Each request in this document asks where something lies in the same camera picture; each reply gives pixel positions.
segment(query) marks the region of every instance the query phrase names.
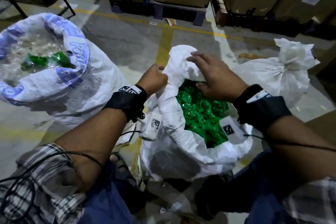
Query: green plastic scrap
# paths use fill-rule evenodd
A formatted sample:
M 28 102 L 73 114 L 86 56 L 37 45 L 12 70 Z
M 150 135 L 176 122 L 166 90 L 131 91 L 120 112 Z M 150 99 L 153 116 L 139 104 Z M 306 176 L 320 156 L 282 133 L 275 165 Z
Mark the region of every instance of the green plastic scrap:
M 176 99 L 183 110 L 185 130 L 204 138 L 207 148 L 213 148 L 228 140 L 219 120 L 229 109 L 226 102 L 207 99 L 196 87 L 196 82 L 185 80 L 178 90 Z
M 34 67 L 46 67 L 50 61 L 56 62 L 61 67 L 75 68 L 75 66 L 70 63 L 69 58 L 65 56 L 63 52 L 57 52 L 50 55 L 49 57 L 40 57 L 28 53 L 27 58 L 21 63 L 21 69 L 23 71 L 28 71 Z

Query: wrist strap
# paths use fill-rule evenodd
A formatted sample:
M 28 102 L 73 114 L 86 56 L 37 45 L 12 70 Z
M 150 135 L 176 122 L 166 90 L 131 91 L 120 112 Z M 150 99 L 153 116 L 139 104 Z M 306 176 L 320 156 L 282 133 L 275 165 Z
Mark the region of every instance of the wrist strap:
M 123 86 L 112 94 L 111 99 L 106 103 L 103 109 L 121 109 L 127 117 L 127 122 L 130 120 L 136 122 L 135 118 L 142 114 L 146 100 L 147 93 L 141 86 Z
M 247 88 L 233 105 L 240 123 L 248 123 L 261 132 L 280 117 L 292 115 L 282 96 L 273 97 L 260 85 Z

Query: concrete floor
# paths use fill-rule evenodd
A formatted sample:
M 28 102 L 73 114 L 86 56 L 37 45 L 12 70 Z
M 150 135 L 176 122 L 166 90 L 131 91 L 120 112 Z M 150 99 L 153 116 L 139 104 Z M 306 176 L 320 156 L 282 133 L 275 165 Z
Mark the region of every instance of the concrete floor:
M 284 36 L 255 33 L 247 29 L 225 27 L 217 28 L 211 7 L 208 8 L 206 21 L 202 27 L 193 26 L 191 22 L 177 21 L 177 26 L 170 27 L 166 21 L 155 20 L 130 14 L 113 14 L 107 0 L 68 0 L 77 5 L 77 15 L 70 20 L 82 28 L 86 37 L 101 48 L 107 56 L 121 69 L 129 83 L 136 83 L 141 75 L 154 63 L 165 65 L 172 46 L 188 44 L 199 51 L 212 53 L 224 60 L 229 67 L 238 64 L 241 53 L 254 53 L 265 57 L 275 57 L 278 48 L 273 39 Z M 22 5 L 28 14 L 40 12 L 57 13 L 60 8 L 40 8 Z M 10 24 L 9 18 L 18 15 L 14 7 L 0 14 L 0 27 Z M 331 43 L 326 40 L 299 35 L 295 39 L 306 44 L 315 44 L 314 53 L 323 55 Z M 335 109 L 334 103 L 323 90 L 315 77 L 311 77 L 311 86 L 292 113 L 304 122 Z M 15 159 L 41 142 L 49 142 L 64 133 L 66 129 L 54 123 L 45 112 L 31 112 L 26 107 L 15 107 L 0 102 L 0 178 L 9 176 L 15 170 Z M 136 173 L 137 154 L 141 140 L 135 136 L 131 143 L 121 149 L 130 169 Z M 262 150 L 260 141 L 256 140 L 251 152 L 237 164 L 235 172 L 244 167 Z M 155 216 L 160 214 L 160 206 L 148 205 L 146 219 L 155 223 Z M 171 223 L 179 223 L 174 217 L 167 217 Z M 230 213 L 228 223 L 243 223 L 246 214 Z M 226 222 L 223 216 L 219 223 Z

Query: white plastic bag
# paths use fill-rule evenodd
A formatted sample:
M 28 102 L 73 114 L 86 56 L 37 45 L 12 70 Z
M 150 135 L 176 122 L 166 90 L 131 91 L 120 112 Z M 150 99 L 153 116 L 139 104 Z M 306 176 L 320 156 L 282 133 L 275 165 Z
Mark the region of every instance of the white plastic bag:
M 30 16 L 2 31 L 0 59 L 6 57 L 8 47 L 25 32 L 41 29 L 63 38 L 76 68 L 45 69 L 20 79 L 16 87 L 0 78 L 0 99 L 30 107 L 32 111 L 46 111 L 68 128 L 74 128 L 99 112 L 112 93 L 127 82 L 119 68 L 76 25 L 49 13 Z
M 307 70 L 320 62 L 313 56 L 313 44 L 275 39 L 279 57 L 255 59 L 235 66 L 232 71 L 248 85 L 260 84 L 273 96 L 283 96 L 294 107 L 309 86 Z
M 207 149 L 204 139 L 198 134 L 184 130 L 185 119 L 176 96 L 185 79 L 204 82 L 198 67 L 186 58 L 197 51 L 188 45 L 178 45 L 169 52 L 170 58 L 163 73 L 168 75 L 168 85 L 148 101 L 148 112 L 162 115 L 163 129 L 155 141 L 142 141 L 140 150 L 141 169 L 154 180 L 182 178 L 193 180 L 199 177 L 226 173 L 252 146 L 249 138 L 241 144 L 222 143 Z

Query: hand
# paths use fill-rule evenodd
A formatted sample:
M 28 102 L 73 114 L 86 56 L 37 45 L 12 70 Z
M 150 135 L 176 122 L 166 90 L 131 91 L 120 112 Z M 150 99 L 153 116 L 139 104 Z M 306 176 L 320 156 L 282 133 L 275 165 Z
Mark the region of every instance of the hand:
M 152 65 L 140 78 L 137 85 L 143 87 L 149 98 L 154 93 L 158 92 L 163 86 L 167 85 L 168 76 L 160 73 L 163 70 L 163 66 L 157 64 Z
M 219 58 L 193 52 L 187 61 L 193 62 L 202 72 L 206 84 L 197 83 L 205 97 L 219 101 L 233 102 L 248 85 Z

